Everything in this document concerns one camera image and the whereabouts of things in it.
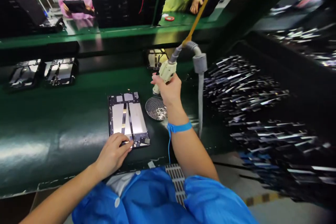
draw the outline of red tape roll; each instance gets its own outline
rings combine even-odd
[[[167,16],[164,19],[167,20],[167,21],[170,21],[170,22],[175,20],[175,18],[173,16]]]

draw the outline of green workbench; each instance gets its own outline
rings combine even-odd
[[[99,29],[95,20],[66,20],[66,29],[55,34],[41,34],[13,38],[0,38],[0,50],[17,47],[32,47],[49,43],[61,43],[78,41],[80,43],[80,53],[94,52],[116,52],[116,47],[120,46],[121,39],[127,39],[123,46],[129,47],[128,42],[134,46],[137,43],[143,46],[144,39],[149,45],[175,44],[181,43],[188,35],[189,30],[195,20],[195,16],[180,12],[167,12],[174,16],[175,20],[169,22],[161,19],[159,26],[150,25],[130,26],[118,28]],[[200,19],[197,30],[202,30],[200,34],[195,32],[195,39],[209,38],[209,34],[214,36],[213,30],[209,33],[207,29],[218,29],[226,25],[234,14],[223,9],[215,9],[211,16]]]
[[[197,130],[197,79],[186,81],[191,61],[178,64],[182,103]],[[139,64],[122,70],[79,74],[74,86],[42,86],[8,94],[0,91],[0,198],[57,187],[98,157],[108,139],[107,96],[139,92],[141,105],[152,97],[151,73]],[[210,154],[232,150],[221,121],[205,110],[202,142]],[[118,173],[168,164],[166,121],[145,113],[149,147],[135,149]],[[171,148],[172,162],[175,162]]]

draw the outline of black tablet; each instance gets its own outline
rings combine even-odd
[[[85,3],[83,0],[64,0],[63,3],[69,8],[71,13],[83,13],[85,12]]]

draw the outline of blue wrist strap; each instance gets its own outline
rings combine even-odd
[[[172,139],[172,132],[177,133],[177,132],[182,132],[182,131],[187,131],[190,130],[193,126],[191,125],[191,122],[189,121],[186,124],[183,125],[173,125],[168,123],[167,129],[169,132],[169,143],[168,143],[168,157],[169,157],[169,163],[170,163],[170,153],[169,153],[169,147],[170,147],[170,140]]]

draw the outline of hand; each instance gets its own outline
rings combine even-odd
[[[170,82],[166,84],[160,76],[157,76],[156,73],[153,73],[151,84],[157,84],[160,89],[161,97],[163,103],[166,107],[170,106],[182,106],[181,103],[181,80],[174,73]]]
[[[191,4],[191,7],[190,7],[190,12],[192,14],[196,15],[198,13],[198,4],[202,5],[203,0],[193,0],[193,3]]]
[[[71,15],[71,11],[69,11],[69,8],[65,5],[65,3],[63,4],[63,8],[64,8],[64,11],[65,11],[65,14],[67,14],[68,16]]]
[[[85,14],[90,14],[90,15],[94,14],[94,10],[87,4],[85,4]]]
[[[132,150],[133,141],[120,147],[120,144],[124,141],[129,141],[129,139],[121,133],[115,133],[107,140],[98,159],[93,163],[100,180],[107,178],[118,170],[127,154]]]

